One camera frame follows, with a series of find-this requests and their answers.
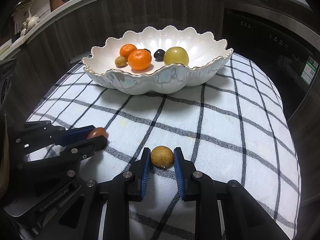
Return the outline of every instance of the metal screw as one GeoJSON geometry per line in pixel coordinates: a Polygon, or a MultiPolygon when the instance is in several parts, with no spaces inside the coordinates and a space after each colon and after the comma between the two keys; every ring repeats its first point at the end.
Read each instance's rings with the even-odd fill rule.
{"type": "Polygon", "coordinates": [[[201,178],[202,177],[202,172],[201,171],[195,171],[193,173],[193,176],[195,176],[196,178],[201,178]]]}
{"type": "Polygon", "coordinates": [[[87,182],[85,183],[88,187],[93,187],[94,185],[96,185],[96,181],[93,179],[89,179],[87,180],[87,182]]]}
{"type": "Polygon", "coordinates": [[[125,171],[124,173],[122,173],[122,175],[125,177],[125,178],[130,178],[132,176],[132,172],[131,171],[125,171]]]}
{"type": "Polygon", "coordinates": [[[75,171],[73,171],[73,170],[69,170],[69,171],[67,172],[67,174],[68,174],[69,177],[73,177],[76,173],[75,173],[75,171]]]}
{"type": "Polygon", "coordinates": [[[230,180],[229,181],[229,183],[230,183],[230,185],[232,186],[232,187],[238,187],[238,182],[236,181],[236,180],[230,180]]]}

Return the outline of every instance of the wooden wall panel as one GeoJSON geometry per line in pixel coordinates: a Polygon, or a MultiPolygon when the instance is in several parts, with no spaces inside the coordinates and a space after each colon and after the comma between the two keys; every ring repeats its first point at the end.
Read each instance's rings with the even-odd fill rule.
{"type": "Polygon", "coordinates": [[[47,90],[33,68],[27,51],[22,49],[14,57],[17,64],[5,109],[9,122],[24,122],[47,90]]]}
{"type": "Polygon", "coordinates": [[[71,68],[55,24],[51,24],[32,39],[26,50],[46,91],[71,68]]]}
{"type": "Polygon", "coordinates": [[[57,20],[57,28],[69,59],[103,46],[108,37],[121,38],[128,30],[147,26],[178,29],[192,26],[198,32],[222,33],[224,3],[221,0],[98,0],[57,20]]]}

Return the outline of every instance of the white and black checkered cloth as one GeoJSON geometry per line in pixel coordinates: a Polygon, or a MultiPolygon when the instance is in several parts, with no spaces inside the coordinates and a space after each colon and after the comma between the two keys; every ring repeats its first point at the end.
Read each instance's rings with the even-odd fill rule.
{"type": "MultiPolygon", "coordinates": [[[[67,129],[106,128],[108,145],[82,161],[84,180],[111,180],[128,170],[144,147],[181,147],[197,170],[218,181],[238,180],[289,238],[296,234],[300,168],[282,101],[265,73],[240,55],[234,53],[207,83],[170,95],[131,96],[101,87],[78,64],[29,118],[38,120],[67,129]]],[[[59,151],[50,146],[29,160],[59,151]]],[[[173,167],[152,166],[149,176],[145,199],[130,203],[131,239],[194,239],[195,203],[179,198],[173,167]]]]}

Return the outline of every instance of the orange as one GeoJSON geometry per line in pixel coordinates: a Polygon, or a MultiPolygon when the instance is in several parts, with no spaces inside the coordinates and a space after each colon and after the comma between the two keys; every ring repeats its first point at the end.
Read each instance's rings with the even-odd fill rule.
{"type": "Polygon", "coordinates": [[[137,50],[137,47],[134,46],[133,44],[125,44],[120,49],[120,56],[128,59],[131,52],[133,52],[135,50],[137,50]]]}
{"type": "Polygon", "coordinates": [[[151,64],[151,54],[145,49],[137,49],[130,54],[128,64],[134,70],[144,70],[151,64]]]}

